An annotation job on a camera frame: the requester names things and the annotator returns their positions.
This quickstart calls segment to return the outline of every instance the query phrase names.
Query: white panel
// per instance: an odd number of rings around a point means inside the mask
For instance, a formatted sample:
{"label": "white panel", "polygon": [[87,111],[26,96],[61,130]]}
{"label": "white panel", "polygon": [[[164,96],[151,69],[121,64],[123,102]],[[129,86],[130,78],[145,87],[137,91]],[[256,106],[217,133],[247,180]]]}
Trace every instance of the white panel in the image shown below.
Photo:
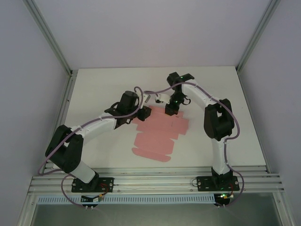
{"label": "white panel", "polygon": [[72,69],[237,65],[269,0],[36,0]]}
{"label": "white panel", "polygon": [[53,131],[66,75],[20,0],[0,1],[1,225],[14,226]]}
{"label": "white panel", "polygon": [[[83,124],[100,115],[120,100],[126,90],[139,85],[143,90],[168,87],[166,78],[177,71],[191,73],[196,81],[215,97],[228,98],[241,127],[241,136],[230,142],[229,161],[235,166],[265,165],[257,136],[235,68],[178,67],[178,68],[114,68],[80,69],[71,98],[66,125]],[[83,148],[82,160],[90,167],[196,167],[212,166],[212,144],[203,129],[204,112],[195,104],[181,106],[184,118],[190,120],[185,136],[175,140],[171,160],[159,162],[132,153],[138,131],[136,125],[123,125],[103,133]]]}
{"label": "white panel", "polygon": [[242,71],[254,123],[301,225],[301,1],[281,1]]}

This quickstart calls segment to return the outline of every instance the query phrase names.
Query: pink flattened box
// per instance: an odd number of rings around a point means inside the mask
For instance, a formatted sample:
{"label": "pink flattened box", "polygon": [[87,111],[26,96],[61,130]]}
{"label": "pink flattened box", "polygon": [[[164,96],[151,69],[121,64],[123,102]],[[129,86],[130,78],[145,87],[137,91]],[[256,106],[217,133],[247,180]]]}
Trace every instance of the pink flattened box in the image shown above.
{"label": "pink flattened box", "polygon": [[134,119],[138,133],[132,148],[134,154],[167,162],[171,160],[174,149],[174,141],[179,134],[185,135],[188,130],[189,120],[183,118],[183,112],[169,116],[161,107],[149,106],[151,115],[145,121]]}

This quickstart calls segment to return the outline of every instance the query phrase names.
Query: gray wall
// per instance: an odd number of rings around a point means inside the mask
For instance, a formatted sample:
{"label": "gray wall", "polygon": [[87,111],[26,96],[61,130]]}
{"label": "gray wall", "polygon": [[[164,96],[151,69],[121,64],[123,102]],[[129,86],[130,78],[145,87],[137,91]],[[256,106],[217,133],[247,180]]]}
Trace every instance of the gray wall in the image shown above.
{"label": "gray wall", "polygon": [[301,225],[301,1],[281,1],[241,81],[272,170]]}
{"label": "gray wall", "polygon": [[36,0],[72,67],[237,65],[269,0]]}
{"label": "gray wall", "polygon": [[21,0],[0,1],[0,222],[18,221],[66,75]]}

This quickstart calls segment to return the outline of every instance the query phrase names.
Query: cable connector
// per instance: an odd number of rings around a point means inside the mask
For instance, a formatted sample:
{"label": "cable connector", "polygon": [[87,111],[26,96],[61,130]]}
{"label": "cable connector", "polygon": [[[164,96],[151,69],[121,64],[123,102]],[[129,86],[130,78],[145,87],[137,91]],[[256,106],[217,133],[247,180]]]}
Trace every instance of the cable connector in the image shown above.
{"label": "cable connector", "polygon": [[161,103],[166,103],[166,104],[169,104],[170,103],[170,96],[167,95],[167,94],[159,94],[157,97],[156,97],[156,103],[157,104],[161,104]]}
{"label": "cable connector", "polygon": [[97,198],[97,202],[101,202],[104,199],[104,194],[100,194]]}
{"label": "cable connector", "polygon": [[227,196],[227,195],[225,195],[225,194],[222,194],[222,195],[221,195],[221,198],[223,198],[223,199],[227,199],[227,198],[228,198],[228,196]]}

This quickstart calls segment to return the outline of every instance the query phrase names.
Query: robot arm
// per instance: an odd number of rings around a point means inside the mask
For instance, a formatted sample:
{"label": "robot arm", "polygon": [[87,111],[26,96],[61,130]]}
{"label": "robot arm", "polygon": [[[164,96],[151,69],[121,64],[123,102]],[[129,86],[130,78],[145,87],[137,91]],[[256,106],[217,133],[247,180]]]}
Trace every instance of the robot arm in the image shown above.
{"label": "robot arm", "polygon": [[[173,86],[174,94],[171,97],[163,94],[156,99],[156,102],[167,103],[165,107],[166,114],[178,114],[180,104],[184,103],[186,97],[191,98],[205,111],[204,129],[211,138],[214,157],[211,181],[214,184],[214,189],[217,191],[220,191],[221,188],[224,189],[225,185],[229,185],[229,182],[235,182],[233,180],[235,178],[233,172],[226,165],[223,153],[224,141],[232,134],[232,129],[234,128],[233,118],[224,108],[196,88],[197,82],[190,74],[179,76],[177,73],[172,73],[167,78],[167,82],[170,86]],[[185,83],[175,86],[175,84],[180,82]],[[136,102],[142,99],[143,103],[141,103],[140,109],[135,114],[126,117],[137,109],[138,104]],[[97,187],[101,183],[99,175],[81,161],[83,145],[104,132],[114,130],[123,124],[129,124],[133,118],[137,117],[144,121],[151,114],[151,109],[143,106],[148,99],[149,96],[146,94],[142,98],[134,92],[126,91],[122,95],[121,100],[105,110],[98,120],[91,121],[86,126],[68,128],[62,125],[57,128],[45,155],[50,155],[63,139],[76,131],[50,157],[50,160],[65,173],[70,173],[77,178],[73,181],[73,185],[76,184],[76,187],[72,185],[72,191],[96,192]],[[220,100],[220,102],[231,110],[229,100],[224,99]]]}
{"label": "robot arm", "polygon": [[[167,82],[171,87],[173,86],[173,95],[167,101],[164,94],[157,97],[157,100],[166,102],[165,113],[168,115],[178,114],[180,104],[184,104],[184,100],[187,98],[203,109],[205,112],[204,130],[211,138],[213,148],[211,181],[216,189],[224,188],[225,185],[233,183],[233,180],[237,178],[233,176],[233,172],[227,166],[224,158],[224,142],[232,134],[232,129],[234,128],[233,118],[225,108],[213,101],[212,97],[208,97],[197,88],[198,83],[192,75],[179,76],[178,73],[172,73],[167,78]],[[175,86],[175,84],[181,82],[183,83],[182,85]],[[232,111],[229,100],[219,101]]]}
{"label": "robot arm", "polygon": [[139,103],[142,100],[140,95],[126,91],[119,102],[113,104],[99,116],[99,119],[91,121],[88,125],[71,128],[65,125],[59,126],[46,150],[46,157],[64,138],[78,130],[64,145],[59,147],[55,154],[50,157],[50,160],[65,173],[72,174],[77,180],[80,180],[77,182],[77,186],[84,186],[85,191],[88,192],[94,191],[100,184],[99,175],[81,160],[83,145],[104,132],[114,130],[123,124],[129,124],[136,117],[144,121],[151,114],[151,109],[143,106],[148,99],[148,95],[144,94],[143,103],[140,104],[140,109],[137,113],[124,117],[134,112],[139,105],[136,102]]}

